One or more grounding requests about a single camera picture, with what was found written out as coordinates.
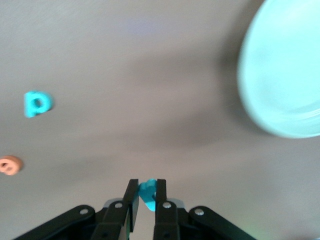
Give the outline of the pale green plate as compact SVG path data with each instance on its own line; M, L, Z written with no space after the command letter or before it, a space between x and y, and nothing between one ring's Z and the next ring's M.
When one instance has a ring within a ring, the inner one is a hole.
M240 48L237 85L264 131L320 136L320 0L263 0Z

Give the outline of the orange foam number 6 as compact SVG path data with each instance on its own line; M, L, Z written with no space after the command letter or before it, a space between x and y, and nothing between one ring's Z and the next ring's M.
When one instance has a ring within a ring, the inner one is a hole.
M17 174L24 166L23 161L12 155L0 157L0 173L8 176Z

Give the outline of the teal foam letter J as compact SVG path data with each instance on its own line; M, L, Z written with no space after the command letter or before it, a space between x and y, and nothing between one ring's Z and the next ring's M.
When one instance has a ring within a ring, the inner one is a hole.
M157 193L157 180L151 178L146 182L142 182L139 185L138 195L146 205L146 207L152 211L156 211L156 193Z

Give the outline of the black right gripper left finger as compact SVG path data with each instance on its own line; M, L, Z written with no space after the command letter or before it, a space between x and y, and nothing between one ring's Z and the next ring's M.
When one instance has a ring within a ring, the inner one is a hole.
M107 201L91 240L130 240L139 207L139 180L131 179L123 198Z

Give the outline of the brown table cover sheet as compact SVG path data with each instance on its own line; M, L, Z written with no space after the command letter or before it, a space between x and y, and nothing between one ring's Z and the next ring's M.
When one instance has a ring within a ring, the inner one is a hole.
M257 127L237 93L263 0L0 0L0 240L130 179L165 179L257 240L320 238L320 137ZM25 117L24 95L53 108Z

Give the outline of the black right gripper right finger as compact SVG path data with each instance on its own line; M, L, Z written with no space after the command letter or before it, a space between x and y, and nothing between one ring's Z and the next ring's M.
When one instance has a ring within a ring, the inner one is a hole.
M157 180L155 207L153 240L181 240L178 208L182 207L182 201L167 198L165 179Z

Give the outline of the teal foam letter P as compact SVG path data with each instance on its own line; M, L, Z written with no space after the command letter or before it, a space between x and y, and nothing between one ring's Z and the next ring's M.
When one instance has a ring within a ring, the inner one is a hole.
M54 106L53 97L45 91L32 90L24 94L24 115L33 118L50 111Z

